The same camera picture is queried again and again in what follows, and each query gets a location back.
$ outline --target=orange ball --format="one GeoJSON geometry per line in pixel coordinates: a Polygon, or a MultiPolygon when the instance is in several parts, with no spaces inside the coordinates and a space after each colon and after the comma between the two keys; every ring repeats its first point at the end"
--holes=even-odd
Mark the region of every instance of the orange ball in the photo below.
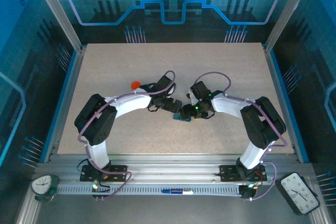
{"type": "Polygon", "coordinates": [[[139,88],[141,86],[141,82],[140,81],[133,81],[131,84],[131,89],[134,91],[137,88],[139,88]]]}

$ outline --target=metal floor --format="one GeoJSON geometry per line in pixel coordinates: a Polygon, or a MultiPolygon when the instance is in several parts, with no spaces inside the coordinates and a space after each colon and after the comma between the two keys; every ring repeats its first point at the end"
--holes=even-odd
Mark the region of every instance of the metal floor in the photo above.
{"type": "Polygon", "coordinates": [[[84,223],[311,223],[297,216],[273,188],[254,202],[222,196],[115,196],[95,201],[91,196],[58,195],[41,206],[37,224],[84,223]]]}

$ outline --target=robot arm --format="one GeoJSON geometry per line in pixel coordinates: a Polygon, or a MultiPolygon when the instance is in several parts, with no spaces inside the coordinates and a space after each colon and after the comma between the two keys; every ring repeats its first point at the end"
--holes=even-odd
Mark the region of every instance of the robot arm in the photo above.
{"type": "Polygon", "coordinates": [[[261,119],[262,114],[252,103],[261,107],[280,134],[286,131],[283,120],[266,97],[251,100],[224,95],[222,91],[212,93],[202,81],[194,84],[187,96],[191,99],[191,104],[181,108],[181,120],[188,120],[192,116],[209,119],[216,112],[227,113],[243,119],[250,142],[245,152],[237,160],[236,168],[242,179],[248,178],[254,172],[269,146],[279,139],[268,122],[261,119]]]}
{"type": "Polygon", "coordinates": [[[174,92],[175,84],[163,93],[152,95],[153,92],[161,91],[168,87],[170,83],[171,79],[167,76],[163,76],[157,83],[142,85],[134,92],[123,95],[118,99],[116,99],[117,97],[104,98],[99,94],[94,94],[89,99],[75,120],[75,126],[78,132],[83,129],[96,111],[106,103],[116,99],[115,102],[102,110],[82,136],[88,143],[88,150],[92,161],[99,168],[103,169],[110,164],[106,150],[106,139],[111,132],[116,118],[137,109],[148,108],[149,111],[153,112],[161,108],[172,113],[176,113],[180,110],[182,102],[169,97],[174,92]],[[153,106],[156,107],[156,110],[150,110],[153,106]]]}

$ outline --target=speckled board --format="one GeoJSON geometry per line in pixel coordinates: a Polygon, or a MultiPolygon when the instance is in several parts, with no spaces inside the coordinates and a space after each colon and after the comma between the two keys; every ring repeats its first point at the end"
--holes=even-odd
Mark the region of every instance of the speckled board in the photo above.
{"type": "MultiPolygon", "coordinates": [[[[158,81],[167,70],[176,73],[173,98],[188,103],[187,94],[195,79],[209,71],[230,76],[228,94],[257,99],[268,97],[282,115],[279,101],[260,43],[171,43],[171,44],[89,44],[72,98],[58,154],[84,154],[77,141],[74,121],[91,95],[103,97],[131,91],[133,81],[142,84],[158,81]]],[[[202,78],[212,91],[224,89],[228,82],[220,75],[202,78]]],[[[173,120],[163,110],[150,113],[133,111],[118,118],[107,139],[109,154],[207,153],[241,154],[248,145],[243,121],[217,113],[210,120],[190,123],[173,120]]],[[[293,153],[274,148],[274,153],[293,153]]]]}

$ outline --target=blue marker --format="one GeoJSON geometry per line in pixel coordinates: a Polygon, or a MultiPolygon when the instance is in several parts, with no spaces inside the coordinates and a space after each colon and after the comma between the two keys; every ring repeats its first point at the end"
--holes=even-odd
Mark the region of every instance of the blue marker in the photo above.
{"type": "Polygon", "coordinates": [[[162,193],[163,194],[186,194],[186,195],[194,194],[194,192],[191,191],[190,189],[163,189],[162,193]]]}

